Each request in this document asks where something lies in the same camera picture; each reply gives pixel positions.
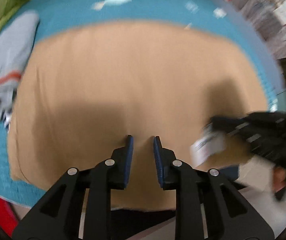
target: paper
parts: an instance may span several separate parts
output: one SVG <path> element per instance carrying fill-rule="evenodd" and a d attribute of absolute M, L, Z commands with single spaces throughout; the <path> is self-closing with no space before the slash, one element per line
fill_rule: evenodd
<path fill-rule="evenodd" d="M 197 167 L 215 153 L 225 150 L 225 134 L 205 131 L 205 135 L 190 147 L 192 166 Z"/>
<path fill-rule="evenodd" d="M 237 183 L 254 187 L 259 191 L 272 191 L 273 168 L 275 164 L 258 155 L 247 163 L 240 164 Z"/>

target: blue rug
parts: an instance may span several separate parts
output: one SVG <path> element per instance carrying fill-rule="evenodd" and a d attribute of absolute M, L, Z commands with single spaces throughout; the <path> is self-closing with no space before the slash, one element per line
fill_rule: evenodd
<path fill-rule="evenodd" d="M 148 19 L 190 25 L 191 28 L 221 35 L 238 44 L 253 62 L 269 105 L 275 103 L 271 76 L 278 67 L 253 28 L 224 0 L 131 0 L 119 6 L 106 2 L 101 10 L 92 9 L 93 4 L 102 1 L 106 0 L 31 0 L 17 12 L 16 17 L 30 9 L 39 13 L 35 42 L 72 27 L 117 19 Z M 214 16 L 213 12 L 218 7 L 226 11 L 225 17 Z M 43 194 L 43 190 L 10 178 L 6 131 L 0 124 L 0 195 L 33 206 Z"/>

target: black fabric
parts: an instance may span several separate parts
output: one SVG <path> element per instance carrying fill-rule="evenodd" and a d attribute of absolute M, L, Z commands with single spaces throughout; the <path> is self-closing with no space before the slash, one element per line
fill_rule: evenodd
<path fill-rule="evenodd" d="M 141 212 L 115 210 L 111 212 L 112 240 L 125 240 L 150 227 L 175 217 L 175 211 Z"/>
<path fill-rule="evenodd" d="M 229 180 L 237 180 L 239 178 L 239 166 L 232 165 L 219 170 L 222 174 L 227 176 Z"/>

